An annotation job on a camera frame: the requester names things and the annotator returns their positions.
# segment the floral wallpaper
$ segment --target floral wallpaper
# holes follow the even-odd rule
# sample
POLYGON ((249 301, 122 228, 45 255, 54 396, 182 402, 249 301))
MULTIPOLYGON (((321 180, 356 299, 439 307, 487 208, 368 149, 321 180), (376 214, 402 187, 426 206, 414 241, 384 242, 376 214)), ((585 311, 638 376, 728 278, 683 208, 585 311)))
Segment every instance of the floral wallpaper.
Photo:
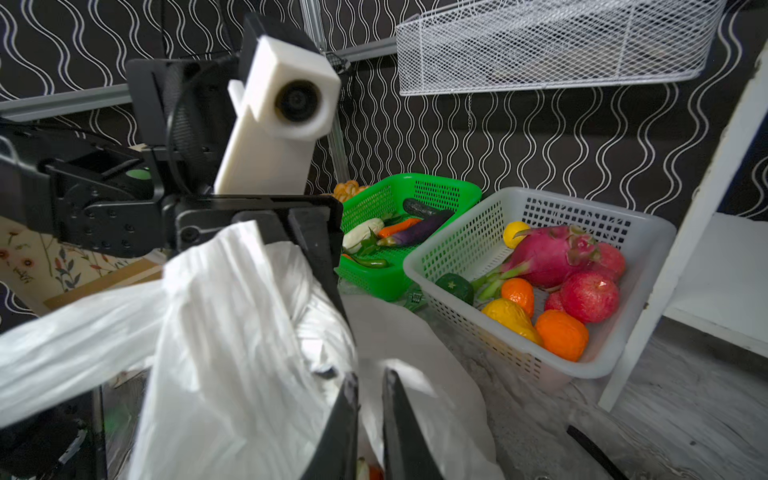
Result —
POLYGON ((0 217, 0 272, 28 285, 44 301, 108 275, 138 259, 110 257, 59 243, 0 217))

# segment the camera lens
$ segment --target camera lens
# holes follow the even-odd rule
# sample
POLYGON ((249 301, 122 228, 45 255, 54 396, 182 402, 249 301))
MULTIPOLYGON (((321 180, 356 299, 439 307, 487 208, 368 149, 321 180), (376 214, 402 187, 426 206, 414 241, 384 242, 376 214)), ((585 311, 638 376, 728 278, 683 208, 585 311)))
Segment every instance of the camera lens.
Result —
POLYGON ((300 122, 309 120, 317 111, 318 91, 308 81, 292 81, 277 95, 277 110, 288 120, 300 122))

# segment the lemon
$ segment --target lemon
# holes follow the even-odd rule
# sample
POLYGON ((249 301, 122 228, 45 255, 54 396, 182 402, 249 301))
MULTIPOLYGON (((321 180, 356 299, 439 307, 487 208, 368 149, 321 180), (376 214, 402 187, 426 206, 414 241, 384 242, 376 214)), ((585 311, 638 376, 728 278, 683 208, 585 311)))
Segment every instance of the lemon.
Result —
POLYGON ((534 329, 528 314, 517 303, 506 298, 498 298, 486 305, 482 312, 519 336, 544 346, 544 340, 534 329))
POLYGON ((504 244, 509 248, 515 248, 525 238, 525 236, 515 237, 515 234, 529 228, 530 227, 526 222, 510 223, 504 229, 504 244))

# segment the red apple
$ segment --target red apple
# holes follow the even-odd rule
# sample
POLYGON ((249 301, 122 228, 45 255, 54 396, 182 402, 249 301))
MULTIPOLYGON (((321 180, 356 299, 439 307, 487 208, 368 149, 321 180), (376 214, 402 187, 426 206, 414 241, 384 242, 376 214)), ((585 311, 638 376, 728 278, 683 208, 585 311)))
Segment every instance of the red apple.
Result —
POLYGON ((598 272, 580 272, 568 277, 560 289, 565 312, 582 323, 598 323, 619 307, 619 287, 598 272))
POLYGON ((563 300, 560 298, 559 290, 549 294, 547 301, 544 303, 544 310, 565 310, 563 308, 563 300))
POLYGON ((602 273, 614 282, 617 282, 627 269, 627 261, 618 248, 608 243, 598 243, 600 259, 590 263, 587 270, 602 273))

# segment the dragon fruit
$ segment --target dragon fruit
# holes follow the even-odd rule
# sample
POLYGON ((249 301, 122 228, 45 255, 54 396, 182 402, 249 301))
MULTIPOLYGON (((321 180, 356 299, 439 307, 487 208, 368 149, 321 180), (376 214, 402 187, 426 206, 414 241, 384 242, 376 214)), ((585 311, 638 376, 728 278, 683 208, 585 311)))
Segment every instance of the dragon fruit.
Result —
POLYGON ((515 236, 525 238, 508 260, 472 282, 476 289, 489 283, 478 300, 498 296, 504 281, 513 276, 524 278, 533 286, 551 289, 560 286, 569 275, 582 271, 590 262, 599 260, 598 242, 575 225, 523 230, 515 236))

